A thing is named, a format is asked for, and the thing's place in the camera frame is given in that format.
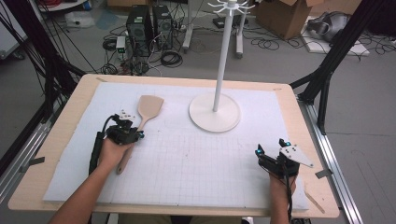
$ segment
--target cardboard box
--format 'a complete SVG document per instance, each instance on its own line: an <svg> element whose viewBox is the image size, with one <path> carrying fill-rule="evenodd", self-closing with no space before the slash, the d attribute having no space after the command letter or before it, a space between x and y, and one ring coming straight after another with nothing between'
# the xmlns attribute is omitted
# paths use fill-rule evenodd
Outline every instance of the cardboard box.
<svg viewBox="0 0 396 224"><path fill-rule="evenodd" d="M151 0L107 0L109 7L131 7L133 5L150 5Z"/></svg>
<svg viewBox="0 0 396 224"><path fill-rule="evenodd" d="M352 15L361 0L325 0L323 4L312 7L311 16L320 16L323 12L341 11Z"/></svg>
<svg viewBox="0 0 396 224"><path fill-rule="evenodd" d="M273 0L259 4L257 23L282 39L300 34L312 6L323 0Z"/></svg>

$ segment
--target person's left hand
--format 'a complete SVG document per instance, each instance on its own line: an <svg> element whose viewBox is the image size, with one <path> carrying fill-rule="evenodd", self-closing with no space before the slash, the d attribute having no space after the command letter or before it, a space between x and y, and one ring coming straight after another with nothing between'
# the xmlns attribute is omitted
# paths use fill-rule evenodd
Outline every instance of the person's left hand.
<svg viewBox="0 0 396 224"><path fill-rule="evenodd" d="M117 145L109 138L104 139L102 151L99 157L99 166L112 170L117 164L119 164L123 154L131 146L132 144Z"/></svg>

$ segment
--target floor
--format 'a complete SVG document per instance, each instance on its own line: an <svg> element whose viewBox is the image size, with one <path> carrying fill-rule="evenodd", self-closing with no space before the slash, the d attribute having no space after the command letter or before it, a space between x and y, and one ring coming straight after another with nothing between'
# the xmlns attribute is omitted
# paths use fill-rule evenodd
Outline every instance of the floor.
<svg viewBox="0 0 396 224"><path fill-rule="evenodd" d="M103 36L122 26L122 13L99 7L91 11L96 24L90 28L70 29L67 33L94 68L104 64ZM211 29L216 16L200 13L195 25ZM247 29L260 28L249 17ZM231 38L224 79L252 82L291 83L318 68L324 54L308 53L305 47L294 48L276 41L277 50L253 45L248 37L260 37L245 32L242 59L234 56L235 38ZM82 70L92 70L63 35L66 51L72 64ZM216 79L222 32L197 29L191 48L177 68L150 69L149 77L186 77ZM396 157L396 52L378 54L370 50L368 57L359 60L347 56L332 78L326 130L334 154L343 170L349 189L364 223L396 223L396 175L392 165ZM0 156L18 136L21 129L41 106L44 98L31 63L8 58L0 62ZM7 200L0 205L0 223L42 223L51 213L18 212L7 209ZM311 219L313 223L347 223L343 215L337 219ZM268 223L255 217L254 223Z"/></svg>

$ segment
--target table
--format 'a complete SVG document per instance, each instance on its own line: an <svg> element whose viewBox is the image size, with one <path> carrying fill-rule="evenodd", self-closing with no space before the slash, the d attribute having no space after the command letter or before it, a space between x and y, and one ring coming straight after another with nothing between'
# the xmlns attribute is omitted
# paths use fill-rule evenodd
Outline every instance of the table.
<svg viewBox="0 0 396 224"><path fill-rule="evenodd" d="M49 182L55 171L57 162L62 155L73 131L88 106L96 87L101 82L123 82L150 85L168 85L183 87L213 87L215 80L166 78L166 77L119 77L104 75L86 75L78 83L76 90L65 106L60 117L54 124L43 146L36 157L45 157L46 161L31 166L11 197L8 206L15 210L54 211L61 203L44 202ZM309 210L293 212L294 217L338 217L339 210L335 202L329 182L326 178L318 179L316 172L323 170L318 153L305 125L303 115L297 104L291 87L287 84L256 83L241 81L224 81L223 88L273 91L279 102L282 116L285 121L291 142L298 139L299 146L316 165L315 168L301 166L300 175L304 180L305 194L309 202ZM194 216L243 216L268 217L269 210L246 208L208 208L182 207L161 205L134 205L134 204L105 204L99 203L95 212L108 213L140 213L140 214L169 214Z"/></svg>

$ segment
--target paper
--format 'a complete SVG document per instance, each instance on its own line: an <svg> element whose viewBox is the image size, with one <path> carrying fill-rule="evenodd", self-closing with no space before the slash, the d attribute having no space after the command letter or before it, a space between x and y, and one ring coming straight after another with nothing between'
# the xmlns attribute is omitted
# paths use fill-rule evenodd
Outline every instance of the paper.
<svg viewBox="0 0 396 224"><path fill-rule="evenodd" d="M125 171L112 172L98 202L269 208L269 177L254 151L261 144L275 157L279 138L288 140L276 95L223 89L239 104L241 120L227 133L208 133L191 121L189 105L195 96L213 91L101 83L64 150L44 201L65 201L76 190L88 176L94 138L105 120L123 109L135 116L138 126L139 98L150 94L164 99L161 112L146 123L145 138L135 144ZM295 209L307 209L302 185L298 180Z"/></svg>

